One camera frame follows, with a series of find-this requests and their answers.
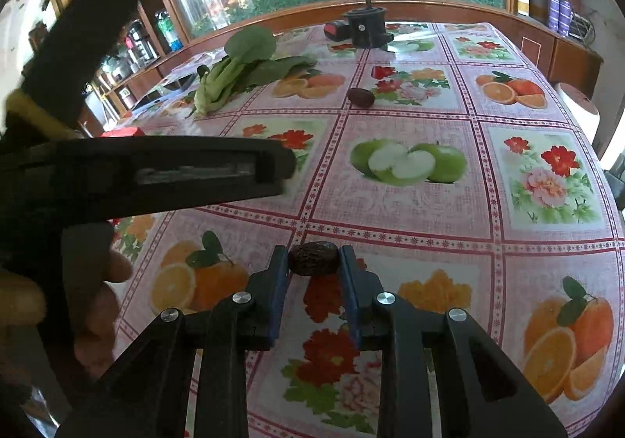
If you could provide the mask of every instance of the pink floral tablecloth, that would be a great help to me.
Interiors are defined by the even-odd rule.
[[[467,309],[577,434],[623,366],[625,239],[593,150],[493,26],[387,27],[393,52],[332,43],[320,26],[290,31],[276,55],[310,55],[314,68],[208,117],[186,92],[124,121],[151,135],[281,140],[298,165],[279,197],[118,224],[135,272],[116,353],[160,306],[209,309],[242,289],[276,244],[351,244],[416,307]],[[350,87],[373,91],[374,105],[351,105]],[[293,277],[276,347],[247,357],[252,437],[375,434],[380,355],[355,350],[345,323],[336,277]]]

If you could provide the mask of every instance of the purple bottle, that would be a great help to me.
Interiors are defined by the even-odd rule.
[[[560,20],[560,0],[549,0],[549,29],[557,32],[557,25]]]
[[[560,2],[560,18],[557,25],[557,31],[562,36],[568,36],[571,28],[571,21],[573,20],[573,8],[569,0],[562,0]]]

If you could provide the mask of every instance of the silver screw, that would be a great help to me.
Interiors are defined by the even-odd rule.
[[[236,292],[232,296],[232,300],[235,301],[237,304],[246,304],[252,300],[252,294],[250,294],[249,292]]]
[[[163,322],[173,322],[174,320],[178,318],[179,314],[180,313],[175,307],[170,307],[168,309],[161,311],[161,320]]]
[[[390,292],[380,292],[376,299],[380,304],[384,304],[385,306],[395,302],[395,296]]]
[[[454,307],[449,310],[449,318],[454,322],[464,322],[467,319],[467,312],[459,307]]]

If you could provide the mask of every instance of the printed red flower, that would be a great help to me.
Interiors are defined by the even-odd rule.
[[[501,45],[495,42],[477,42],[477,45],[484,47],[484,49],[499,49]]]
[[[252,126],[248,126],[247,128],[243,128],[243,136],[251,137],[252,135],[260,135],[266,129],[267,127],[262,124],[254,124]]]
[[[304,133],[304,130],[288,130],[285,133],[271,135],[271,137],[267,138],[269,140],[282,142],[282,145],[287,149],[305,149],[306,142],[313,138],[313,136]]]
[[[380,93],[392,93],[401,87],[402,80],[380,80],[377,84],[377,90]]]
[[[310,278],[304,294],[304,306],[313,322],[323,323],[330,313],[340,315],[342,305],[338,274]]]
[[[579,163],[575,161],[575,153],[568,151],[565,146],[551,146],[549,151],[541,154],[541,158],[551,165],[551,170],[558,176],[569,177],[571,169],[579,169]]]
[[[296,376],[316,387],[337,383],[347,373],[355,374],[354,359],[360,354],[346,332],[314,331],[304,343],[304,359]]]
[[[374,66],[371,69],[371,77],[382,80],[383,78],[390,77],[395,73],[395,68],[392,66]]]
[[[335,45],[335,46],[331,47],[331,49],[334,50],[334,51],[345,50],[345,49],[353,49],[353,48],[354,48],[354,46],[351,43],[344,43],[344,44],[341,44],[341,45]]]
[[[504,141],[504,144],[510,148],[510,151],[516,154],[523,154],[523,151],[529,149],[529,142],[523,140],[521,137],[512,137]]]

